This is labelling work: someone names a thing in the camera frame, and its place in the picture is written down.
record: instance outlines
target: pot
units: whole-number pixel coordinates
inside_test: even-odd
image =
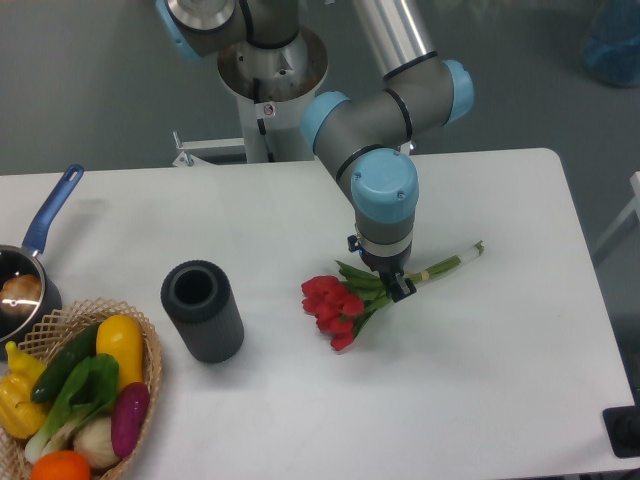
[[[62,307],[60,292],[38,260],[53,219],[76,187],[84,169],[71,165],[34,217],[21,247],[0,245],[0,360],[5,345],[24,340],[44,315]]]

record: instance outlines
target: gray floor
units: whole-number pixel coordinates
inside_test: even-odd
[[[588,245],[631,198],[640,88],[594,81],[579,46],[597,0],[421,0],[440,55],[476,85],[473,111],[419,153],[547,147],[562,158]],[[330,54],[323,90],[382,86],[350,1],[301,1]],[[184,63],[151,0],[0,2],[0,175],[169,166],[183,140],[240,136],[215,60]],[[540,185],[540,195],[545,187]],[[640,231],[598,269],[623,354],[640,351]]]

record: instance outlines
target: tulip bouquet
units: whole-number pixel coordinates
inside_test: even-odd
[[[437,278],[467,263],[484,252],[482,242],[417,273],[406,273],[414,285]],[[353,343],[369,319],[391,299],[380,279],[369,272],[336,262],[340,280],[333,275],[320,275],[302,284],[302,308],[315,316],[321,332],[331,337],[331,346],[341,351]]]

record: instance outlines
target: yellow pepper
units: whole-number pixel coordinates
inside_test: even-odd
[[[96,353],[107,353],[120,366],[118,392],[134,382],[144,382],[142,332],[138,323],[126,315],[113,315],[100,324]]]
[[[47,368],[44,363],[26,352],[18,349],[16,342],[7,342],[5,345],[7,351],[7,363],[12,373],[20,373],[27,377],[31,382],[36,383],[38,377]]]
[[[0,380],[0,425],[21,440],[36,433],[47,419],[47,407],[31,402],[33,382],[20,373]]]

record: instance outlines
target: bok choy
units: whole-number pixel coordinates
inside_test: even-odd
[[[66,447],[80,427],[111,408],[118,396],[118,362],[111,355],[87,357],[73,369],[42,428],[29,440],[25,457],[32,464]]]

